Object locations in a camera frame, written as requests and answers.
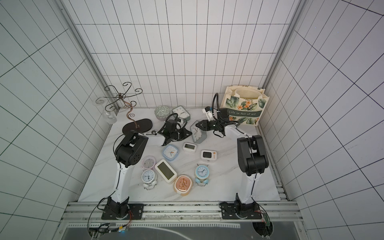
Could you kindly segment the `large grey-green alarm clock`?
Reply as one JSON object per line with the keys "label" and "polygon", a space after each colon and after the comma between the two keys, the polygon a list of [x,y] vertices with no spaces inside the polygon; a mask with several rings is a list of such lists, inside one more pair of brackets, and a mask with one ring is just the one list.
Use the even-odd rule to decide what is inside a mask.
{"label": "large grey-green alarm clock", "polygon": [[195,121],[191,127],[190,131],[192,132],[193,141],[195,144],[201,144],[203,141],[207,139],[207,133],[199,129],[196,124],[199,123],[199,121]]}

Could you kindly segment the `floral canvas tote bag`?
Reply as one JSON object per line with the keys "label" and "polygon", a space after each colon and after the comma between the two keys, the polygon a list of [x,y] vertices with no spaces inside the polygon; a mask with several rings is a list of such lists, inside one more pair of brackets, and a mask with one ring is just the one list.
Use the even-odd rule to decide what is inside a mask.
{"label": "floral canvas tote bag", "polygon": [[269,99],[264,89],[253,86],[229,86],[226,88],[220,108],[227,110],[231,121],[257,126]]}

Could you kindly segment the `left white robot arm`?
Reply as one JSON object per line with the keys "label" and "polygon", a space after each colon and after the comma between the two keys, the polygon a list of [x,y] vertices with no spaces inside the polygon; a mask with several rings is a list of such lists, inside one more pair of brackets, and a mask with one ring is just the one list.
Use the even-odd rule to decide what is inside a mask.
{"label": "left white robot arm", "polygon": [[187,121],[178,118],[166,120],[160,130],[153,130],[150,134],[124,128],[124,138],[114,148],[117,161],[115,189],[105,200],[103,219],[124,220],[134,211],[142,210],[143,205],[129,204],[129,187],[135,165],[141,160],[145,149],[150,147],[167,147],[171,142],[180,142],[192,135],[186,129]]}

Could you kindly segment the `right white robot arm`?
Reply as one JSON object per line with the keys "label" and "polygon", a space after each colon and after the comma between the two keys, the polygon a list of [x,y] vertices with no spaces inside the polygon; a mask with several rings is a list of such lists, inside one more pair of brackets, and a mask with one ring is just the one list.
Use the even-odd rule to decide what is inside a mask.
{"label": "right white robot arm", "polygon": [[253,189],[258,181],[257,176],[269,167],[269,160],[263,138],[260,135],[249,135],[238,129],[237,121],[202,120],[195,124],[201,131],[219,131],[221,138],[229,136],[237,142],[237,160],[240,170],[244,173],[242,184],[245,184],[243,195],[236,193],[234,202],[221,202],[222,218],[225,220],[262,220],[265,224],[270,221],[268,213],[253,199]]}

